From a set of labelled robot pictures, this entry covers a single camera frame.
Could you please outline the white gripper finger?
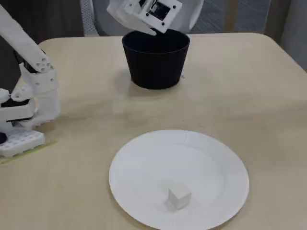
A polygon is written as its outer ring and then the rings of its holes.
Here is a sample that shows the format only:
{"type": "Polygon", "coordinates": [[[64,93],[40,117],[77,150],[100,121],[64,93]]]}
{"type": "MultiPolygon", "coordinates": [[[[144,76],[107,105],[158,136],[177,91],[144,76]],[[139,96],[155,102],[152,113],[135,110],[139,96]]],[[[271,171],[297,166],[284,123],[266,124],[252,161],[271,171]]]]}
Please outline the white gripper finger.
{"type": "Polygon", "coordinates": [[[140,31],[142,33],[145,33],[145,34],[148,34],[148,35],[151,35],[151,36],[156,36],[156,31],[151,29],[148,25],[146,24],[142,24],[141,25],[141,28],[140,28],[140,31]]]}

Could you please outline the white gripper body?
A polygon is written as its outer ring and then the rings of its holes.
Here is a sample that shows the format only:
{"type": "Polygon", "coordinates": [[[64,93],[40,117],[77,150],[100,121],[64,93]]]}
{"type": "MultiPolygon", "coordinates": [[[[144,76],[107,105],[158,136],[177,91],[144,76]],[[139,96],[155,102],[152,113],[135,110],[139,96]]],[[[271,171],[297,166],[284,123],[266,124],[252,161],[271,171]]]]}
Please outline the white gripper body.
{"type": "Polygon", "coordinates": [[[146,27],[137,17],[142,11],[139,0],[110,0],[107,12],[124,27],[146,27]]]}

